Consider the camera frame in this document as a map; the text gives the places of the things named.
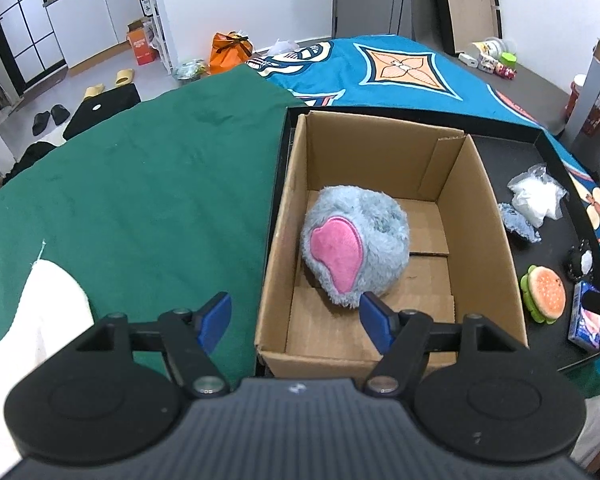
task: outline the cardboard box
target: cardboard box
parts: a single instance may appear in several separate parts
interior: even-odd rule
[[[126,34],[126,38],[131,44],[138,66],[151,63],[158,57],[158,51],[152,49],[150,46],[152,38],[147,36],[142,20],[137,20],[129,25],[129,32]]]
[[[439,322],[478,312],[526,344],[513,260],[491,184],[461,130],[311,111],[299,116],[265,276],[256,348],[280,378],[364,379],[380,356],[357,310],[334,306],[299,255],[306,211],[325,186],[378,190],[407,212],[411,257],[383,297]],[[429,367],[455,354],[432,354]]]

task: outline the black slipper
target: black slipper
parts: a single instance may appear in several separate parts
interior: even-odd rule
[[[37,137],[39,134],[45,131],[46,126],[49,124],[49,117],[51,117],[51,113],[42,112],[41,114],[36,114],[36,117],[33,119],[33,136]]]
[[[60,126],[60,124],[64,123],[71,114],[69,113],[69,110],[62,105],[56,105],[51,108],[51,116],[54,118],[56,126]]]

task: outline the yellow slipper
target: yellow slipper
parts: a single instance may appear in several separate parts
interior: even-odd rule
[[[84,101],[87,97],[96,97],[96,95],[102,94],[104,92],[104,84],[100,83],[97,84],[96,86],[90,86],[89,88],[87,88],[86,92],[84,93],[84,97],[82,98],[82,100]]]
[[[116,86],[128,85],[134,80],[134,69],[125,68],[116,75]]]

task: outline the ribbed gray panel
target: ribbed gray panel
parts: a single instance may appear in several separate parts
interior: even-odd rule
[[[393,400],[349,380],[248,379],[199,400],[160,444],[124,462],[73,469],[23,460],[8,480],[584,479],[567,458],[521,467],[481,465],[422,436]]]

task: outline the blue gripper pad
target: blue gripper pad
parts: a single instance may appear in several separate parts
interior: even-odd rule
[[[395,340],[391,334],[389,315],[366,294],[360,296],[360,323],[378,352],[386,354]]]
[[[231,310],[231,296],[220,292],[196,313],[202,316],[198,344],[207,355],[214,351],[229,326]]]

